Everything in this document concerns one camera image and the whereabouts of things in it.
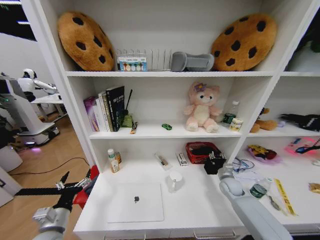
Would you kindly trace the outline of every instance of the green toy car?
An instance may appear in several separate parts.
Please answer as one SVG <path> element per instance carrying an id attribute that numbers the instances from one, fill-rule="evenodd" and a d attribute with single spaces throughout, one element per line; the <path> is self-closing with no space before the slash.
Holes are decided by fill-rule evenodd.
<path id="1" fill-rule="evenodd" d="M 164 129 L 167 129 L 167 130 L 171 130 L 171 129 L 172 129 L 172 126 L 170 126 L 169 124 L 166 124 L 166 123 L 162 124 L 161 126 L 162 126 Z"/>

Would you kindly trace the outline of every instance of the shelf board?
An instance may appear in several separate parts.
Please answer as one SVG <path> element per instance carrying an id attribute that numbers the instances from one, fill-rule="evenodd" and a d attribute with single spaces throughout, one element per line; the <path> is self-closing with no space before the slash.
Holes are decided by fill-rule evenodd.
<path id="1" fill-rule="evenodd" d="M 68 77 L 261 77 L 273 76 L 273 71 L 67 71 Z"/>
<path id="2" fill-rule="evenodd" d="M 163 170 L 153 156 L 121 154 L 119 172 L 112 173 L 107 166 L 100 173 L 74 231 L 195 229 L 243 225 L 220 191 L 217 175 L 208 175 L 203 164 L 191 164 L 189 160 L 188 166 L 179 166 L 174 152 L 164 156 L 172 165 L 168 171 Z M 168 191 L 166 183 L 171 171 L 178 171 L 183 177 L 183 186 L 175 193 Z M 160 183 L 164 221 L 108 223 L 108 203 L 118 183 Z"/>
<path id="3" fill-rule="evenodd" d="M 170 124 L 172 130 L 166 130 L 161 125 Z M 221 138 L 240 137 L 241 133 L 230 131 L 220 125 L 218 132 L 208 133 L 202 127 L 198 131 L 187 131 L 184 123 L 174 123 L 170 120 L 164 121 L 139 121 L 136 133 L 130 134 L 130 128 L 121 127 L 117 132 L 97 131 L 93 132 L 90 139 L 165 139 L 165 138 Z"/>
<path id="4" fill-rule="evenodd" d="M 320 136 L 318 131 L 310 131 L 287 123 L 284 127 L 277 127 L 272 131 L 260 129 L 257 133 L 249 133 L 248 137 L 300 137 Z"/>
<path id="5" fill-rule="evenodd" d="M 290 154 L 283 150 L 283 146 L 277 147 L 276 145 L 272 149 L 282 158 L 281 162 L 277 164 L 260 162 L 255 160 L 247 150 L 241 150 L 238 157 L 252 161 L 255 165 L 252 170 L 263 177 L 279 179 L 297 216 L 290 214 L 285 216 L 281 211 L 275 210 L 268 197 L 264 196 L 259 201 L 283 225 L 318 224 L 320 222 L 320 208 L 314 206 L 319 204 L 319 195 L 311 192 L 308 185 L 319 182 L 319 167 L 312 165 L 312 161 L 319 155 Z M 245 190 L 248 190 L 253 184 L 254 182 L 249 180 L 242 182 Z M 268 192 L 275 201 L 286 209 L 275 183 L 271 184 Z"/>
<path id="6" fill-rule="evenodd" d="M 283 77 L 320 77 L 320 72 L 304 72 L 304 71 L 284 71 Z"/>

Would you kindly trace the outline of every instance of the brown cookie cushion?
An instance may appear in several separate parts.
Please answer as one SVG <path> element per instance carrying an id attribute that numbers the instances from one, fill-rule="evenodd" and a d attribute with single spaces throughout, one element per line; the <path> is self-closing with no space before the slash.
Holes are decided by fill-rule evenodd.
<path id="1" fill-rule="evenodd" d="M 58 20 L 58 34 L 67 54 L 86 71 L 111 71 L 114 51 L 101 27 L 81 12 L 65 12 Z"/>
<path id="2" fill-rule="evenodd" d="M 245 71 L 260 63 L 275 43 L 277 24 L 268 15 L 256 13 L 230 24 L 214 41 L 213 69 Z"/>

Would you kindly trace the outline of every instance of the gray eyeglass case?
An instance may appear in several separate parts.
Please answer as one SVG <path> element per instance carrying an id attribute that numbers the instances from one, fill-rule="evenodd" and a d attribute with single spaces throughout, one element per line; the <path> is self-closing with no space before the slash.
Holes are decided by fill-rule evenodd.
<path id="1" fill-rule="evenodd" d="M 212 54 L 191 55 L 183 51 L 176 51 L 172 54 L 172 72 L 183 72 L 187 69 L 190 72 L 208 72 L 215 62 Z"/>

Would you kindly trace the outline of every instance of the pink teddy bear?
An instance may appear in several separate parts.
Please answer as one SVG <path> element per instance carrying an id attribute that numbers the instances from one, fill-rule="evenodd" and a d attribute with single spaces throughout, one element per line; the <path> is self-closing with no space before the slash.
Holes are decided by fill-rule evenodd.
<path id="1" fill-rule="evenodd" d="M 198 127 L 204 127 L 208 133 L 216 133 L 219 126 L 213 118 L 220 115 L 222 111 L 214 104 L 218 100 L 220 87 L 209 87 L 206 84 L 194 82 L 188 94 L 191 105 L 185 107 L 184 114 L 191 116 L 186 121 L 186 129 L 194 132 Z"/>

